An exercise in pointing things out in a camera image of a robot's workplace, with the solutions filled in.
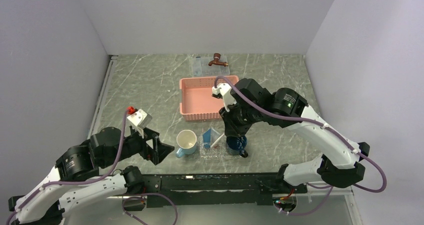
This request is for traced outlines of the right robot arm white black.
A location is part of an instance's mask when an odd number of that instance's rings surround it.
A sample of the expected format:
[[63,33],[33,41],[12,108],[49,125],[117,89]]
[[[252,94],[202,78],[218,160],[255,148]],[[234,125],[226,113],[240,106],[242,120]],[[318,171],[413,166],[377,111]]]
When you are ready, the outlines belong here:
[[228,141],[245,139],[253,124],[264,122],[303,137],[322,153],[307,162],[283,164],[275,179],[280,192],[309,182],[346,188],[363,180],[366,168],[360,161],[368,156],[370,146],[340,135],[296,91],[284,87],[270,93],[252,78],[231,86],[227,78],[218,77],[212,96],[223,100],[219,114]]

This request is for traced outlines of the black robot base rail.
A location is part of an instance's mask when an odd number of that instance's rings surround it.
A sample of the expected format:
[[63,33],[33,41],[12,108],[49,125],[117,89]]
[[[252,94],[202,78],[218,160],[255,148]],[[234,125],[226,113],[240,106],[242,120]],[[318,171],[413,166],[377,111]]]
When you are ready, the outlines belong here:
[[275,172],[253,173],[198,173],[144,174],[141,184],[126,191],[126,195],[144,195],[148,208],[169,204],[159,193],[175,205],[256,204],[271,206],[279,196],[307,193],[305,185],[291,186]]

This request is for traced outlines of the clear textured acrylic tray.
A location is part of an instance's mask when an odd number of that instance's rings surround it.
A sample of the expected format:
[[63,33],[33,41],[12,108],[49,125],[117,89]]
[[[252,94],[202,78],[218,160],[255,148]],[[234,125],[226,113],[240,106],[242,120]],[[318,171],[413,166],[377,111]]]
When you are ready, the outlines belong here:
[[202,160],[237,160],[242,157],[235,152],[230,152],[226,144],[226,136],[224,135],[214,147],[206,148],[204,146],[203,136],[200,135],[197,137],[197,151],[199,158]]

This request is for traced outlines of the white red-capped toothpaste tube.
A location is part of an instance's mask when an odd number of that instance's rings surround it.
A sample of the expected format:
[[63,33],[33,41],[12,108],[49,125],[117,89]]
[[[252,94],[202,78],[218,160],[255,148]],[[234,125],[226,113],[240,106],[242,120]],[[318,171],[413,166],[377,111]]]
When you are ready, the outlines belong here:
[[214,128],[211,128],[211,145],[212,143],[221,135],[221,133],[219,133],[217,130],[215,130]]

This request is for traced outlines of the dark blue mug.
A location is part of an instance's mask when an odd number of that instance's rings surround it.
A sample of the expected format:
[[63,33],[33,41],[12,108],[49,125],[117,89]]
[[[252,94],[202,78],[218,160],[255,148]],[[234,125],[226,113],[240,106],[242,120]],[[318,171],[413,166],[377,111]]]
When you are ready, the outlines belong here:
[[247,158],[249,156],[246,151],[248,140],[245,135],[241,137],[228,136],[226,137],[225,143],[226,150],[230,155],[241,156],[242,158]]

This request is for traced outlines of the blue toothpaste tube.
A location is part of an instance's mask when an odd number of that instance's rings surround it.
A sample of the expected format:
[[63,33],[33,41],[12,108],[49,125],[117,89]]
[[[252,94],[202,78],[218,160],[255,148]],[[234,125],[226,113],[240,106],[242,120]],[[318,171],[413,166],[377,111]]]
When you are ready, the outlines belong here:
[[211,148],[211,136],[212,136],[211,134],[212,134],[212,129],[210,128],[202,135],[203,147],[205,149]]

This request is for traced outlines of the light blue white mug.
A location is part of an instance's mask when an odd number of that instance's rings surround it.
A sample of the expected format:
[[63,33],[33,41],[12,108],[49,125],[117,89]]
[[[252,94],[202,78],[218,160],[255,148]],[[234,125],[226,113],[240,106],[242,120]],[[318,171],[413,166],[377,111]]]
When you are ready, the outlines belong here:
[[197,150],[197,136],[189,129],[182,130],[176,137],[178,149],[175,153],[177,158],[182,158],[186,155],[191,155]]

